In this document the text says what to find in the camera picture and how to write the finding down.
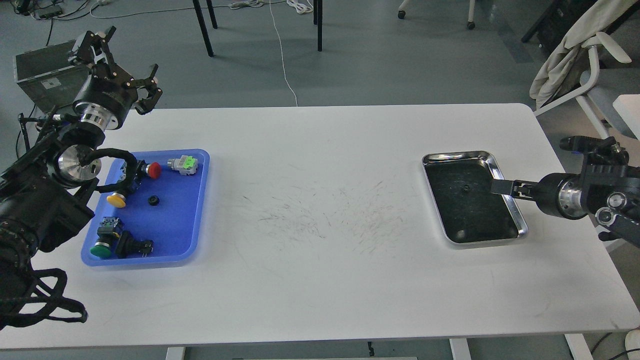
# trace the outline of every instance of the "white cable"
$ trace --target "white cable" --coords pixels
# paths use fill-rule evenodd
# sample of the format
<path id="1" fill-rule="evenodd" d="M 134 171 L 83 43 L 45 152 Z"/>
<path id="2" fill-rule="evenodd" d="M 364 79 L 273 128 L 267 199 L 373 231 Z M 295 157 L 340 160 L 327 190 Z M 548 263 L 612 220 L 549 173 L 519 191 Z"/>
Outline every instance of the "white cable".
<path id="1" fill-rule="evenodd" d="M 305 4 L 299 3 L 298 0 L 287 0 L 287 5 L 296 9 L 296 12 L 300 15 L 314 11 L 314 6 L 311 5 L 311 1 L 307 0 L 307 4 L 308 6 Z"/>
<path id="2" fill-rule="evenodd" d="M 291 85 L 289 85 L 289 81 L 287 80 L 287 71 L 284 69 L 284 53 L 282 51 L 282 39 L 280 39 L 280 33 L 278 32 L 278 28 L 276 27 L 276 18 L 273 17 L 273 10 L 271 9 L 271 0 L 269 0 L 269 11 L 271 12 L 271 19 L 273 20 L 273 28 L 276 29 L 276 34 L 278 35 L 278 42 L 280 43 L 280 58 L 282 59 L 282 74 L 284 74 L 284 81 L 287 83 L 289 90 L 293 93 L 293 97 L 296 100 L 296 107 L 298 107 L 298 96 L 296 92 L 293 91 Z"/>
<path id="3" fill-rule="evenodd" d="M 238 10 L 238 9 L 247 8 L 247 7 L 259 8 L 262 5 L 264 5 L 264 1 L 262 0 L 237 0 L 237 1 L 232 1 L 229 4 L 229 8 L 231 10 Z"/>

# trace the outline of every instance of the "white table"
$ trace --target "white table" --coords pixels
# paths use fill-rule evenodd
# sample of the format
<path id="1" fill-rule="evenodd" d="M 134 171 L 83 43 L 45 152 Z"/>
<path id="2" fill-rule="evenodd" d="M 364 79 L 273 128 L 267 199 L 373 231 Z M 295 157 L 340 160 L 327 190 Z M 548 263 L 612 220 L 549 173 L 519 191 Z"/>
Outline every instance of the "white table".
<path id="1" fill-rule="evenodd" d="M 200 231 L 181 267 L 90 268 L 86 230 L 60 267 L 85 324 L 6 328 L 2 348 L 456 338 L 631 329 L 638 311 L 588 219 L 518 201 L 526 239 L 459 249 L 420 161 L 486 150 L 508 179 L 561 166 L 521 104 L 133 112 L 103 147 L 211 155 Z"/>
<path id="2" fill-rule="evenodd" d="M 613 102 L 613 108 L 636 137 L 640 136 L 640 94 L 620 95 Z"/>

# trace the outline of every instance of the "power strip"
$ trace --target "power strip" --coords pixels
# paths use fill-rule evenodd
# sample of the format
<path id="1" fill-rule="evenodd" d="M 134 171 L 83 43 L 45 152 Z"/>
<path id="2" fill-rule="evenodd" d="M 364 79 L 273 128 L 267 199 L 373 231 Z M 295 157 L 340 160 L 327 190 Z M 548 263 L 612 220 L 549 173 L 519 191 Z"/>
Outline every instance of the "power strip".
<path id="1" fill-rule="evenodd" d="M 62 8 L 58 5 L 48 6 L 46 9 L 36 10 L 36 15 L 40 19 L 50 19 L 62 15 Z"/>

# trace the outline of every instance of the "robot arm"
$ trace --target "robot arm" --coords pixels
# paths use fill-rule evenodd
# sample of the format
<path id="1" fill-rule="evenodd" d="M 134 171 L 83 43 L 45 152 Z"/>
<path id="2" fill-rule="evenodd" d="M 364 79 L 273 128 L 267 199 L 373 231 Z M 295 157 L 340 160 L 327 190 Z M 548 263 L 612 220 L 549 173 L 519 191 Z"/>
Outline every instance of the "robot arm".
<path id="1" fill-rule="evenodd" d="M 563 139 L 560 147 L 583 154 L 580 174 L 549 174 L 538 183 L 493 180 L 492 193 L 535 201 L 545 214 L 576 220 L 594 214 L 609 232 L 602 241 L 623 238 L 640 247 L 640 168 L 613 137 Z"/>
<path id="2" fill-rule="evenodd" d="M 43 319 L 66 322 L 86 321 L 84 306 L 62 297 L 67 283 L 60 269 L 33 270 L 31 258 L 38 250 L 53 251 L 91 220 L 86 206 L 92 193 L 127 188 L 136 174 L 137 159 L 118 149 L 99 149 L 107 129 L 122 127 L 129 110 L 153 110 L 162 92 L 154 79 L 157 65 L 146 79 L 135 80 L 119 67 L 106 35 L 87 31 L 69 55 L 69 62 L 89 68 L 89 75 L 74 101 L 76 116 L 57 115 L 53 109 L 41 123 L 40 136 L 13 165 L 0 174 L 0 329 L 6 325 L 25 327 Z M 138 90 L 147 96 L 138 99 Z M 20 119 L 21 125 L 29 119 Z M 122 158 L 126 176 L 116 184 L 97 186 L 100 158 Z M 77 188 L 74 194 L 68 189 Z M 44 277 L 56 278 L 49 287 Z M 33 314 L 20 310 L 29 303 L 44 307 Z M 75 318 L 56 318 L 56 308 L 77 313 Z"/>

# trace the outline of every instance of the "cloth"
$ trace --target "cloth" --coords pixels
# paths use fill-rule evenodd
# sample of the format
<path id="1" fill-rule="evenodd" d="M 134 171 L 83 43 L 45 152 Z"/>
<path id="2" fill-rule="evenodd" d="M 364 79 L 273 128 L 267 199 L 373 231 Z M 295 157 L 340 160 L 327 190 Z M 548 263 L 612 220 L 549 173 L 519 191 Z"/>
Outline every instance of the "cloth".
<path id="1" fill-rule="evenodd" d="M 529 96 L 540 108 L 557 91 L 580 50 L 580 45 L 604 30 L 638 0 L 598 0 L 569 29 L 531 84 Z"/>

